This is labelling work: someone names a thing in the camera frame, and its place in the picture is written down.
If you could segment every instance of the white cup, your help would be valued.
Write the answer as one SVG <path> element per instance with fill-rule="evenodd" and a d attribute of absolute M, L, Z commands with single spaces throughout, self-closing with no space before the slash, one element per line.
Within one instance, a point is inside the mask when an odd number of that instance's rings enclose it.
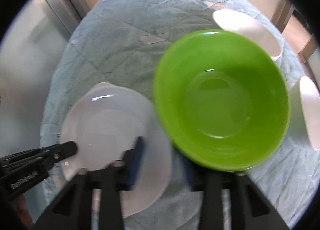
<path fill-rule="evenodd" d="M 320 95 L 316 85 L 301 77 L 290 89 L 291 118 L 287 135 L 305 148 L 320 149 Z"/>

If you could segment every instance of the white bowl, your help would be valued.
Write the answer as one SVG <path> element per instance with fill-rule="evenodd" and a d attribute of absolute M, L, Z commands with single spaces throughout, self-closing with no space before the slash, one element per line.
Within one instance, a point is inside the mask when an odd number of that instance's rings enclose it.
<path fill-rule="evenodd" d="M 75 141 L 78 153 L 61 163 L 70 180 L 80 168 L 98 170 L 118 160 L 131 149 L 138 136 L 145 139 L 145 152 L 132 191 L 121 192 L 124 217 L 152 205 L 170 180 L 172 147 L 153 104 L 128 88 L 100 83 L 70 109 L 61 131 L 61 141 Z M 93 208 L 99 210 L 100 193 L 94 192 Z"/>
<path fill-rule="evenodd" d="M 259 45 L 273 61 L 281 56 L 277 39 L 254 18 L 231 9 L 220 9 L 213 13 L 213 19 L 223 30 L 242 35 Z"/>
<path fill-rule="evenodd" d="M 320 149 L 320 95 L 313 81 L 303 76 L 290 89 L 291 118 L 288 136 L 297 144 Z"/>

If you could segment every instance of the green bowl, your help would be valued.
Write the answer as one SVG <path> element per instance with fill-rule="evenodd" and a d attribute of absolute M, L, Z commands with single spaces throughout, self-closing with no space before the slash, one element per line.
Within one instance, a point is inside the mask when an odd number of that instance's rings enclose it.
<path fill-rule="evenodd" d="M 287 89 L 270 56 L 223 30 L 174 42 L 158 64 L 154 99 L 174 145 L 192 161 L 221 171 L 266 160 L 289 122 Z"/>

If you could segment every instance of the table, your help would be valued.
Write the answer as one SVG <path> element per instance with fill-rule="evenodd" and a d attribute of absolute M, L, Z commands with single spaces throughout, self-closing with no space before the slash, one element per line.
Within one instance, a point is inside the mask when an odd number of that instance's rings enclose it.
<path fill-rule="evenodd" d="M 41 147 L 55 144 L 72 105 L 99 82 L 134 89 L 152 99 L 152 79 L 164 51 L 180 37 L 218 28 L 213 11 L 243 12 L 268 28 L 283 50 L 276 61 L 285 80 L 304 75 L 296 54 L 278 30 L 247 0 L 105 0 L 81 21 L 52 77 L 41 127 Z M 289 226 L 302 215 L 316 191 L 319 153 L 285 137 L 266 162 L 247 170 Z M 43 182 L 47 202 L 63 182 L 61 168 Z M 173 156 L 171 181 L 150 208 L 125 220 L 127 229 L 197 229 L 202 193 L 190 192 L 181 161 Z"/>

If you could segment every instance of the round table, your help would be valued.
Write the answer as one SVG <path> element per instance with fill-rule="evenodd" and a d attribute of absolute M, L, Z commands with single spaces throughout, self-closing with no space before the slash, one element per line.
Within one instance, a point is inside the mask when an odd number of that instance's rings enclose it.
<path fill-rule="evenodd" d="M 41 147 L 53 145 L 72 105 L 99 82 L 134 89 L 152 99 L 153 74 L 172 42 L 203 29 L 219 28 L 212 13 L 221 8 L 243 12 L 268 28 L 283 53 L 276 61 L 286 81 L 304 75 L 296 54 L 279 31 L 247 0 L 104 0 L 81 21 L 52 77 L 41 127 Z M 266 162 L 247 170 L 289 226 L 302 215 L 316 191 L 319 154 L 285 137 Z M 43 182 L 47 202 L 64 179 L 59 165 Z M 125 219 L 126 229 L 197 229 L 202 193 L 185 183 L 181 161 L 173 155 L 171 181 L 148 209 Z M 229 208 L 225 207 L 227 217 Z"/>

